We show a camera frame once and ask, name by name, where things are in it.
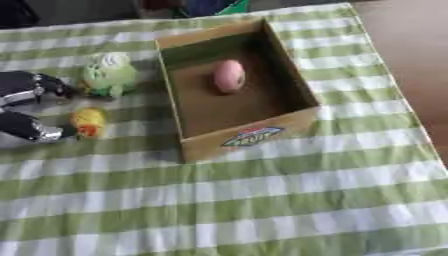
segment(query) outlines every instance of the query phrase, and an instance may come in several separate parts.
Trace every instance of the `printed logo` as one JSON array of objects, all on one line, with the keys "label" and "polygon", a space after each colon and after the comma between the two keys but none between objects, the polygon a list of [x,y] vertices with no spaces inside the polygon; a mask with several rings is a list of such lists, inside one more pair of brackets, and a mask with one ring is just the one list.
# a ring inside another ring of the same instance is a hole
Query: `printed logo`
[{"label": "printed logo", "polygon": [[248,147],[256,145],[272,135],[282,132],[283,128],[265,127],[248,129],[240,132],[237,136],[226,141],[223,147]]}]

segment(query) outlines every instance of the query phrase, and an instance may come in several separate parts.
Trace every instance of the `small ball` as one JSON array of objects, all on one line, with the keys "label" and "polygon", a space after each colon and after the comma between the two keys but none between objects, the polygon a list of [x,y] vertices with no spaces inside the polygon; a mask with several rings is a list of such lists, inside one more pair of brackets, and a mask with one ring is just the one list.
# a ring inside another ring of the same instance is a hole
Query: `small ball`
[{"label": "small ball", "polygon": [[238,61],[226,60],[216,67],[214,81],[221,92],[235,93],[244,85],[246,74]]}]

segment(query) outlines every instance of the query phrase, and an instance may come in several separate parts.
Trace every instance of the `green frog toy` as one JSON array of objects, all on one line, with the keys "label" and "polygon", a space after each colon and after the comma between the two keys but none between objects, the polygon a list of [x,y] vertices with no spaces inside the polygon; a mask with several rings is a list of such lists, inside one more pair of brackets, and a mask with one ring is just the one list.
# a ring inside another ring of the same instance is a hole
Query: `green frog toy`
[{"label": "green frog toy", "polygon": [[87,95],[116,99],[135,88],[137,75],[126,53],[100,53],[89,57],[79,86]]}]

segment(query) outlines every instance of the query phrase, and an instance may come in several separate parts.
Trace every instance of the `tablecloth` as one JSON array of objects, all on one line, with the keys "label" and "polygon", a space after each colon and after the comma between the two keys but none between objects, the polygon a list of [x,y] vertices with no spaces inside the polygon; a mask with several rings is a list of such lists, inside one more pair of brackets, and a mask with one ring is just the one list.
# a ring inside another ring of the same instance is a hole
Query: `tablecloth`
[{"label": "tablecloth", "polygon": [[[318,120],[290,139],[179,163],[153,39],[260,16],[321,102]],[[102,107],[103,138],[1,135],[0,255],[444,255],[446,169],[350,4],[0,32],[2,71],[72,84],[88,55],[111,51],[142,72],[135,93],[16,109],[60,124]]]}]

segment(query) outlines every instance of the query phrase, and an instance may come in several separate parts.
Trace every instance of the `open cardboard box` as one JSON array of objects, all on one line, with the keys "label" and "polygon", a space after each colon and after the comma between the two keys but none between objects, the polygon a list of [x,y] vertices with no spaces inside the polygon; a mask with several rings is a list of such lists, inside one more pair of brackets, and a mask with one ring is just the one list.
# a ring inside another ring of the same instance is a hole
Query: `open cardboard box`
[{"label": "open cardboard box", "polygon": [[[315,119],[317,100],[264,19],[156,41],[184,160],[195,161],[288,136]],[[223,95],[215,67],[241,62],[246,83]]]}]

